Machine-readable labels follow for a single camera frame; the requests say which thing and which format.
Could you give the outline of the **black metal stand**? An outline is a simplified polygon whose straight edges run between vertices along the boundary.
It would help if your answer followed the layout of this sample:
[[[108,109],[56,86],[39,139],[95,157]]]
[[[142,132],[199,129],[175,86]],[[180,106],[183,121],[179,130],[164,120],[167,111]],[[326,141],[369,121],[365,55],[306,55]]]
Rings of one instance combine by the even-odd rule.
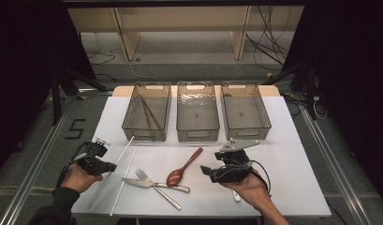
[[[67,96],[75,97],[80,89],[74,83],[75,80],[79,80],[89,86],[94,87],[98,91],[109,92],[111,89],[98,82],[96,78],[89,78],[86,75],[81,74],[74,68],[70,67],[58,67],[51,75],[51,93],[53,104],[53,120],[52,124],[55,126],[62,116],[62,107],[60,100],[60,91],[62,88]]]
[[[277,76],[263,82],[262,85],[273,85],[285,79],[286,76],[293,74],[294,77],[290,83],[290,89],[296,92],[301,92],[302,90],[306,92],[306,110],[311,118],[316,120],[317,117],[314,110],[314,96],[316,93],[315,73],[316,71],[311,63],[299,62],[294,66],[283,69]]]

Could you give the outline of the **brown wooden spoon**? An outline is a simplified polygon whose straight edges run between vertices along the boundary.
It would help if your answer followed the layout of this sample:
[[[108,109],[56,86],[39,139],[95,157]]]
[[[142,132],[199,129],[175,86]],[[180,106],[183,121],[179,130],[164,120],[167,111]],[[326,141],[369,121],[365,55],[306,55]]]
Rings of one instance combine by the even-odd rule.
[[[183,179],[183,175],[184,175],[184,171],[185,169],[190,165],[190,163],[195,160],[201,153],[203,152],[203,149],[200,147],[198,148],[194,154],[189,158],[189,160],[185,163],[185,165],[177,170],[174,170],[172,171],[168,177],[167,177],[167,181],[166,181],[166,184],[169,186],[169,187],[174,187],[176,185],[178,185],[182,179]]]

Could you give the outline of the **light wooden desk frame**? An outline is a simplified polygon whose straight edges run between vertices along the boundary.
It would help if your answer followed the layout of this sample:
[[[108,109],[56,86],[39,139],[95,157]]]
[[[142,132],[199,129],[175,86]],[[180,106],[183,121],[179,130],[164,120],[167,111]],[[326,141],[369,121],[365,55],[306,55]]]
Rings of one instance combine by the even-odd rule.
[[[273,31],[294,31],[302,6],[237,7],[85,7],[68,13],[79,33],[115,33],[125,58],[134,58],[142,32],[225,31],[234,58],[243,56],[245,35],[261,31],[268,23]]]

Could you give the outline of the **aluminium floor rail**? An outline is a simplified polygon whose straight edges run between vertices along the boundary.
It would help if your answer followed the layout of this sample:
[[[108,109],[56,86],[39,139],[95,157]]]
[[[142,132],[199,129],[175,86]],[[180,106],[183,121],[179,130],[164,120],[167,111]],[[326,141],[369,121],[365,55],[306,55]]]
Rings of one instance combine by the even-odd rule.
[[[62,115],[53,123],[53,103],[46,101],[37,119],[0,170],[0,225],[14,225],[52,150],[74,97],[62,100]]]
[[[323,135],[320,127],[317,122],[314,121],[309,115],[307,110],[302,110],[302,117],[309,127],[310,132],[314,136],[314,139],[317,143],[319,151],[323,156],[326,164],[329,167],[331,175],[338,186],[346,205],[354,217],[356,223],[358,225],[372,225],[372,221],[367,215],[367,211],[365,210],[362,201],[358,197],[354,188],[351,186],[350,181],[346,178],[346,174],[341,168],[340,163],[335,158],[331,147],[329,146],[325,136]]]

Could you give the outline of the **person's left hand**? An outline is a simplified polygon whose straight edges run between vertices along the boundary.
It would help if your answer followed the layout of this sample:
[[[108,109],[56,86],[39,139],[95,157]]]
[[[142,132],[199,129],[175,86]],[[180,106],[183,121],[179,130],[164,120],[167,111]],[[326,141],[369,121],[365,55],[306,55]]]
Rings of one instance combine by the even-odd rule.
[[[94,182],[102,181],[103,176],[101,174],[89,174],[81,168],[78,164],[72,164],[69,171],[65,175],[65,178],[61,184],[62,188],[71,188],[79,193],[83,193]]]

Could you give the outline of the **metal table knife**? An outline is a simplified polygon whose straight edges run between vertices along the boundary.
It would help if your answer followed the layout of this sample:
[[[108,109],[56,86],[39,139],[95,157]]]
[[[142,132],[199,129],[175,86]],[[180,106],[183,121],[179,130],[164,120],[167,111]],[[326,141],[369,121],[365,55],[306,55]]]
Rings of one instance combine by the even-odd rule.
[[[185,186],[174,186],[174,187],[169,187],[168,185],[164,183],[156,183],[152,181],[147,181],[147,180],[138,180],[138,179],[132,179],[132,178],[124,178],[122,177],[122,180],[132,186],[135,187],[141,187],[141,188],[151,188],[151,187],[158,187],[158,188],[171,188],[175,190],[182,191],[184,193],[189,193],[190,188],[185,187]]]

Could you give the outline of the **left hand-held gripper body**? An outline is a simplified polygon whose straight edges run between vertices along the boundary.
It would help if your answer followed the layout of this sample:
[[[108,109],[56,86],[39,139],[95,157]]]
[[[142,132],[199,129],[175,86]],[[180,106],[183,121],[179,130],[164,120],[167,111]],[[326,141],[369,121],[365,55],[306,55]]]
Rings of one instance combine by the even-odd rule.
[[[107,151],[103,142],[83,142],[76,149],[73,162],[91,175],[108,173],[110,163],[101,160]]]

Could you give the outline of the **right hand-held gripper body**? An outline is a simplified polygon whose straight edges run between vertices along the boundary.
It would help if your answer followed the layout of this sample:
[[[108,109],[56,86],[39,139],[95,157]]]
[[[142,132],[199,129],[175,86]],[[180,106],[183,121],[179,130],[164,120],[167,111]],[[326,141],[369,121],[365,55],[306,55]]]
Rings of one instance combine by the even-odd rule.
[[[244,149],[258,145],[257,140],[230,139],[218,152],[224,153],[221,160],[224,165],[212,169],[214,176],[210,177],[213,183],[236,183],[243,181],[252,171],[251,160]]]

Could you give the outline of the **translucent grey plastic bin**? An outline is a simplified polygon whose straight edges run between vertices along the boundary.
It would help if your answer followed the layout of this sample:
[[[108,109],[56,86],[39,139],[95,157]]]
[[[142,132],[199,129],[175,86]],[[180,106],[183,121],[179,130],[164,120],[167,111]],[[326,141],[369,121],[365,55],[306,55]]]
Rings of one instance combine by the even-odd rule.
[[[177,84],[177,122],[179,142],[215,142],[220,123],[212,82]]]
[[[162,126],[161,129],[153,126],[155,140],[152,140],[149,135],[141,97],[144,97]],[[170,104],[169,82],[138,82],[133,88],[122,124],[126,137],[130,140],[134,136],[134,141],[164,142],[167,139]]]
[[[220,99],[228,140],[267,138],[272,124],[256,83],[223,82]]]

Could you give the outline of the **person's right hand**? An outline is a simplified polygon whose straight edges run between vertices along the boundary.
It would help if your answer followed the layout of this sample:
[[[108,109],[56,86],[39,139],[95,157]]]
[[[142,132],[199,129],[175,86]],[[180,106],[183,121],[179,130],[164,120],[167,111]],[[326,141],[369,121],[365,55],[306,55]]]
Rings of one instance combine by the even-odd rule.
[[[221,183],[221,186],[234,190],[243,200],[261,212],[270,197],[265,185],[256,176],[257,173],[257,171],[253,171],[241,182]]]

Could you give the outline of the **dark curtain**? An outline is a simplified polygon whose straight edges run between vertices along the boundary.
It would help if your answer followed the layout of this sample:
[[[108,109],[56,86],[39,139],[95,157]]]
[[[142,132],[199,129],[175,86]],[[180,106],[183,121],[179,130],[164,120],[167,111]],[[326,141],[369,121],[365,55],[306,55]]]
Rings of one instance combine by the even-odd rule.
[[[285,67],[312,61],[317,89],[383,200],[383,0],[302,0]]]
[[[63,0],[0,0],[0,170],[50,93],[96,75]]]

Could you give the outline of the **black frame bar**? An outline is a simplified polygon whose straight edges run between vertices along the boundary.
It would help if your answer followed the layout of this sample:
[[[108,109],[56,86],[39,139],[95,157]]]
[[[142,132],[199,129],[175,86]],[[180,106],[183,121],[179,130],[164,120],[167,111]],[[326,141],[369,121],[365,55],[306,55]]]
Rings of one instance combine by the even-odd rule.
[[[304,6],[308,0],[63,0],[68,8]]]

